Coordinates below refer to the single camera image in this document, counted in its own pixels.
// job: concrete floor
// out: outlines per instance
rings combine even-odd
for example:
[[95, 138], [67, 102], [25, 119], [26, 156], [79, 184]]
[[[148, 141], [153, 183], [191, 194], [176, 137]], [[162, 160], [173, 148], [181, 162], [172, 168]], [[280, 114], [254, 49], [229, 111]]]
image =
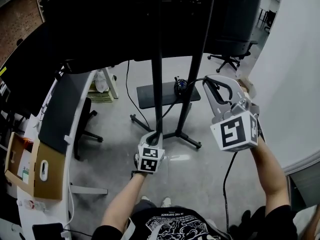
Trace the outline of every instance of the concrete floor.
[[[255, 64], [255, 55], [242, 61], [237, 75], [248, 75]], [[191, 57], [167, 58], [163, 60], [162, 82], [174, 81], [175, 76], [187, 79]], [[207, 59], [203, 55], [198, 77], [216, 74], [222, 60]], [[93, 103], [91, 109], [98, 115], [91, 119], [87, 130], [104, 138], [98, 143], [83, 136], [79, 142], [81, 161], [73, 159], [70, 165], [70, 178], [74, 185], [108, 188], [108, 195], [74, 194], [75, 215], [71, 229], [92, 234], [101, 223], [104, 211], [111, 200], [128, 183], [131, 170], [134, 170], [133, 155], [141, 136], [146, 132], [130, 120], [130, 114], [136, 114], [143, 120], [130, 102], [126, 93], [127, 62], [111, 68], [117, 76], [119, 99], [112, 103]], [[236, 77], [230, 66], [221, 73]], [[138, 105], [136, 87], [152, 83], [150, 61], [130, 62], [128, 89], [131, 98]], [[215, 221], [218, 228], [226, 229], [223, 180], [232, 158], [232, 153], [219, 150], [210, 130], [213, 113], [201, 82], [196, 83], [201, 100], [193, 103], [183, 131], [202, 148], [193, 146], [178, 138], [164, 140], [165, 159], [160, 171], [149, 175], [140, 195], [148, 196], [156, 205], [167, 196], [174, 205], [193, 209], [204, 218]], [[163, 132], [173, 132], [178, 124], [181, 104], [176, 104], [163, 120]], [[163, 107], [163, 113], [169, 106]], [[150, 126], [155, 128], [155, 110], [144, 109], [142, 113]], [[242, 213], [250, 209], [254, 212], [264, 205], [265, 197], [260, 186], [254, 160], [250, 151], [238, 153], [226, 182], [229, 219], [231, 224], [239, 224]]]

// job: yellow sticker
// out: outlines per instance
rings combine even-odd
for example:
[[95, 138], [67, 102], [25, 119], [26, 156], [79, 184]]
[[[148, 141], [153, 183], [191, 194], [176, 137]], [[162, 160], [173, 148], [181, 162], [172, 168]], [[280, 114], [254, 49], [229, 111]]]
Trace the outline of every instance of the yellow sticker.
[[0, 77], [1, 75], [7, 70], [7, 67], [5, 66], [1, 71], [0, 71]]

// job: white cable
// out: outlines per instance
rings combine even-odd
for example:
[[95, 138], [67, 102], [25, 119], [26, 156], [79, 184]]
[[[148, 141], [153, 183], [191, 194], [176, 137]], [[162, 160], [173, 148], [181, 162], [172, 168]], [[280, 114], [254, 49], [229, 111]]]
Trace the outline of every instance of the white cable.
[[71, 198], [71, 204], [72, 204], [72, 216], [71, 216], [71, 219], [68, 221], [67, 224], [65, 224], [65, 226], [63, 227], [63, 229], [66, 228], [66, 226], [68, 226], [72, 220], [74, 219], [74, 214], [75, 214], [75, 204], [74, 204], [74, 199], [72, 197], [72, 193], [71, 193], [71, 190], [70, 190], [70, 175], [69, 175], [69, 167], [67, 168], [67, 174], [68, 174], [68, 190], [69, 190], [69, 193], [70, 193], [70, 198]]

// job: white sneaker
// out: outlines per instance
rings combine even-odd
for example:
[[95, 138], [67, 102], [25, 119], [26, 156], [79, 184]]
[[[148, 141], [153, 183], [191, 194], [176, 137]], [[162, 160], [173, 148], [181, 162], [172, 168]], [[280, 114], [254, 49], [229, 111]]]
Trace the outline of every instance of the white sneaker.
[[163, 201], [161, 202], [161, 207], [162, 208], [171, 207], [171, 199], [170, 199], [170, 197], [166, 197], [165, 199], [163, 199]]
[[151, 200], [148, 197], [146, 197], [145, 195], [141, 196], [141, 200], [147, 200], [147, 201], [151, 202]]

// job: white plastic bag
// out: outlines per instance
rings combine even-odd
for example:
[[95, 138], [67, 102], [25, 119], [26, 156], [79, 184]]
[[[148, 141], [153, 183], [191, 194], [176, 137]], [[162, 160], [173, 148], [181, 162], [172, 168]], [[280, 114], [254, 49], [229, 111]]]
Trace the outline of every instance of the white plastic bag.
[[109, 86], [107, 84], [107, 80], [106, 80], [106, 76], [104, 74], [104, 72], [102, 71], [102, 69], [99, 69], [95, 76], [94, 76], [94, 84], [95, 84], [95, 88], [97, 89], [97, 91], [99, 93], [103, 93], [104, 91], [106, 91]]

